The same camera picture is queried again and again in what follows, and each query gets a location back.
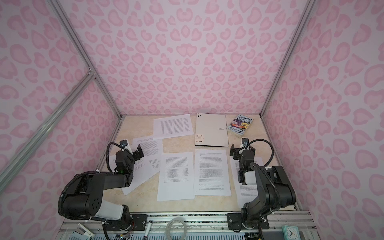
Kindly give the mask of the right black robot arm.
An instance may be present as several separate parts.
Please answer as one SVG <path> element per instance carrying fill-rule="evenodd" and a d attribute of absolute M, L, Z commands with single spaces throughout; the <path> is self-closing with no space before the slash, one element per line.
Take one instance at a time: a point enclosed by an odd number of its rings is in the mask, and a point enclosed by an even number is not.
<path fill-rule="evenodd" d="M 267 216 L 281 208 L 294 206 L 297 200 L 284 168 L 267 168 L 255 163 L 255 152 L 253 147 L 230 148 L 230 156 L 240 167 L 238 182 L 242 187 L 256 187 L 258 194 L 252 201 L 244 203 L 240 213 L 227 214 L 229 230 L 236 233 L 246 229 L 269 229 Z"/>

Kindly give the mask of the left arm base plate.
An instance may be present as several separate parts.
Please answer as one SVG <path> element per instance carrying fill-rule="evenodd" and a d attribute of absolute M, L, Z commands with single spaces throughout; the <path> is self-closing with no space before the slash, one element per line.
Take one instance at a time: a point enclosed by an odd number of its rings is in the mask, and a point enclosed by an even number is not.
<path fill-rule="evenodd" d="M 148 215 L 134 214 L 130 216 L 123 215 L 120 220 L 108 220 L 103 229 L 107 232 L 129 232 L 144 231 L 147 224 Z"/>

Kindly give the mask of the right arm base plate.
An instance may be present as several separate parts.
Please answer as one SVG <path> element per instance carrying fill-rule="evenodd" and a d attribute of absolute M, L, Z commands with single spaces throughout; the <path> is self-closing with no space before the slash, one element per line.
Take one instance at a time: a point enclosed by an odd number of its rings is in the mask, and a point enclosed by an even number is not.
<path fill-rule="evenodd" d="M 239 230 L 258 230 L 257 223 L 251 224 L 250 226 L 246 226 L 242 219 L 241 213 L 228 213 L 226 214 L 228 229 L 232 231 Z"/>

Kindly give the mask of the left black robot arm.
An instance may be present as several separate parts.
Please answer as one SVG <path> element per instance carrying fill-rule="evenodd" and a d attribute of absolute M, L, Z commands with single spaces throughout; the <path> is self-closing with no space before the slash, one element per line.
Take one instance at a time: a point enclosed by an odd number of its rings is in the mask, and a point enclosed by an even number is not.
<path fill-rule="evenodd" d="M 106 231 L 130 231 L 134 228 L 129 207 L 103 201 L 105 190 L 127 188 L 134 179 L 135 163 L 144 157 L 140 145 L 131 152 L 126 140 L 110 142 L 121 150 L 116 152 L 116 168 L 107 164 L 107 172 L 88 171 L 76 174 L 62 190 L 58 200 L 58 213 L 69 220 L 91 220 L 103 223 Z"/>

